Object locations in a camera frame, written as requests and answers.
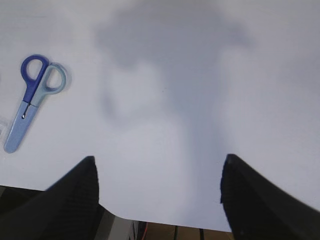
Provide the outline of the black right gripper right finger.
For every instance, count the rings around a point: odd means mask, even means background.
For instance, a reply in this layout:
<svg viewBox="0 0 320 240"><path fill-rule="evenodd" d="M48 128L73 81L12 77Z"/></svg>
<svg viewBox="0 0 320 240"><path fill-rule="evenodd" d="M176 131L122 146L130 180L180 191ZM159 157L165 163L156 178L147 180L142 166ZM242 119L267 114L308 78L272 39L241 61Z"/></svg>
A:
<svg viewBox="0 0 320 240"><path fill-rule="evenodd" d="M226 156L220 202L236 240L318 240L320 212L271 183L235 154Z"/></svg>

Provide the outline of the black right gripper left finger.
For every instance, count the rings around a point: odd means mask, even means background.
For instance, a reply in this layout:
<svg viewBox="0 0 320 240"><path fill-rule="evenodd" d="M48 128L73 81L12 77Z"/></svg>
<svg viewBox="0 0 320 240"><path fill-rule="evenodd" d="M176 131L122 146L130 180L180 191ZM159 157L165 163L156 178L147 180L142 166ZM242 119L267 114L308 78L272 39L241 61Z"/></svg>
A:
<svg viewBox="0 0 320 240"><path fill-rule="evenodd" d="M93 156L47 190L0 188L2 240L93 240L101 217Z"/></svg>

